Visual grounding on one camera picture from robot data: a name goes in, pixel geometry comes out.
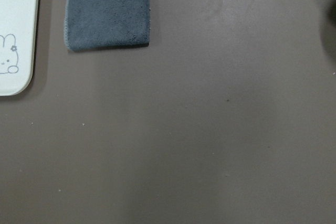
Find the white rabbit tray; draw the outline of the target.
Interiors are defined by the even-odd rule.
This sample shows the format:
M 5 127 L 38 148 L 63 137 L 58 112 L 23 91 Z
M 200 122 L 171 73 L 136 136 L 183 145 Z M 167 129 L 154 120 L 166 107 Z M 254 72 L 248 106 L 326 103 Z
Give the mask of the white rabbit tray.
M 35 58 L 39 0 L 1 0 L 1 96 L 29 85 Z

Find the grey folded cloth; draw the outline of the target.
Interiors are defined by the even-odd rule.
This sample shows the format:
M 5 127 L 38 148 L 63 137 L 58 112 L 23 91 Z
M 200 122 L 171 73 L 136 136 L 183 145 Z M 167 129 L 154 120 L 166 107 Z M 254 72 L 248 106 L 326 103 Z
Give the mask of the grey folded cloth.
M 66 0 L 64 41 L 71 51 L 150 42 L 150 0 Z

